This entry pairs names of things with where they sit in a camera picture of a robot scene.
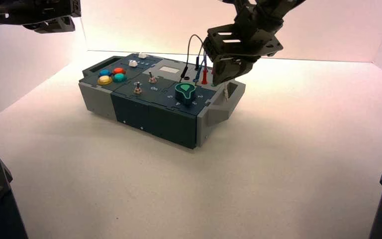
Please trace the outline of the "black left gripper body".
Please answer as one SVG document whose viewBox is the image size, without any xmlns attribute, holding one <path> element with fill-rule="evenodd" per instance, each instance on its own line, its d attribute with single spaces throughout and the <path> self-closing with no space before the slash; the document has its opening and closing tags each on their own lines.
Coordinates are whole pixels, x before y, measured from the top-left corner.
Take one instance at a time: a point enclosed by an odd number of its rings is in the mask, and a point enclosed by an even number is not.
<svg viewBox="0 0 382 239">
<path fill-rule="evenodd" d="M 79 0 L 0 0 L 0 24 L 26 25 L 81 15 Z"/>
</svg>

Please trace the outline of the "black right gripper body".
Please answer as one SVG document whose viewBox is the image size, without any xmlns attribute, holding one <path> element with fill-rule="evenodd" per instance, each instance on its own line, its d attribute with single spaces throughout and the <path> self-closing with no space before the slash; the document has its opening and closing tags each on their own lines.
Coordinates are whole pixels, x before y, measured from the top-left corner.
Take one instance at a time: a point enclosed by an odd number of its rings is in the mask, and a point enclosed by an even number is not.
<svg viewBox="0 0 382 239">
<path fill-rule="evenodd" d="M 284 15 L 241 13 L 233 24 L 210 28 L 203 48 L 214 65 L 254 63 L 262 56 L 272 57 L 283 50 L 276 38 Z"/>
</svg>

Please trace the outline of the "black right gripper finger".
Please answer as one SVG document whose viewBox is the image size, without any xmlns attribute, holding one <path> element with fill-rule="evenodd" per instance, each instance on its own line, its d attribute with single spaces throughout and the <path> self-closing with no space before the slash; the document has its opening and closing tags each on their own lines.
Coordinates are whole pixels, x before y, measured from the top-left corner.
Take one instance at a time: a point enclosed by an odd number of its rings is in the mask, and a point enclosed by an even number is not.
<svg viewBox="0 0 382 239">
<path fill-rule="evenodd" d="M 247 60 L 233 60 L 232 66 L 234 67 L 232 80 L 249 73 L 254 65 L 254 61 Z"/>
<path fill-rule="evenodd" d="M 241 60 L 237 58 L 222 58 L 213 63 L 212 84 L 217 86 L 221 83 L 236 78 L 241 71 Z"/>
</svg>

